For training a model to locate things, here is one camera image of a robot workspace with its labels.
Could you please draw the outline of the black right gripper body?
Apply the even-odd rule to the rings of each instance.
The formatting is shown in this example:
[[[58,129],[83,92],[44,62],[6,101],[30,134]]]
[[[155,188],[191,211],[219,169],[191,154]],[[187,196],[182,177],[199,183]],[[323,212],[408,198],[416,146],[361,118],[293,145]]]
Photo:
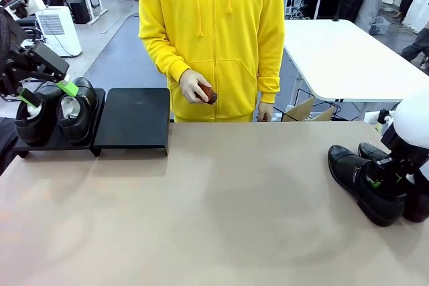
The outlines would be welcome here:
[[[372,161],[368,171],[381,171],[383,180],[395,179],[395,172],[406,171],[414,174],[428,160],[428,148],[411,145],[397,134],[391,124],[381,138],[381,142],[390,150],[387,157]]]

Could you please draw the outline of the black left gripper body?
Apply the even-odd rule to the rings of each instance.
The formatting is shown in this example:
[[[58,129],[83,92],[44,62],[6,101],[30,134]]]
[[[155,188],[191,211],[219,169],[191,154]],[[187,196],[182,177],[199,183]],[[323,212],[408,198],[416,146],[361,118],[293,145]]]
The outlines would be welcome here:
[[[17,94],[21,81],[27,78],[58,83],[68,69],[68,62],[43,42],[27,49],[10,46],[3,54],[3,94]]]

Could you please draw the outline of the person's right hand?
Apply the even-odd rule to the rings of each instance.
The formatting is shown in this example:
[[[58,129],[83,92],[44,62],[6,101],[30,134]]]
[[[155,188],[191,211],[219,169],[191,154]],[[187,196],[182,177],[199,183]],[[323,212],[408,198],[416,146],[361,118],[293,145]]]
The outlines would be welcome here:
[[[200,85],[211,87],[210,83],[198,72],[187,69],[180,77],[179,85],[182,94],[191,104],[208,102],[208,97]]]

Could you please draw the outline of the person's left hand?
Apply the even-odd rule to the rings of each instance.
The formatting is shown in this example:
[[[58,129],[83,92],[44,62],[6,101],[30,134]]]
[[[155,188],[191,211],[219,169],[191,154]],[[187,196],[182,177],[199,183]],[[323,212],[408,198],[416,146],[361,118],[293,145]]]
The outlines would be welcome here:
[[[271,122],[273,117],[273,103],[260,102],[258,104],[258,122]]]

